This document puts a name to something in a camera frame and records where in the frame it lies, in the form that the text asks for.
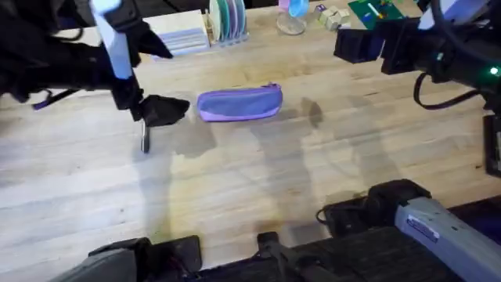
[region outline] wooden table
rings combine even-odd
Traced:
[[[305,243],[327,235],[314,219],[324,204],[391,179],[412,179],[446,206],[499,194],[482,167],[481,99],[424,110],[412,98],[417,72],[346,63],[332,55],[336,35],[318,23],[290,37],[275,19],[276,8],[250,10],[248,42],[144,63],[136,74],[146,93],[193,102],[273,81],[283,87],[278,116],[207,124],[192,107],[177,125],[153,130],[149,155],[139,150],[140,125],[108,92],[39,112],[3,96],[0,280],[50,278],[133,237],[198,234],[206,267],[254,254],[266,230]],[[465,90],[425,83],[423,98]]]

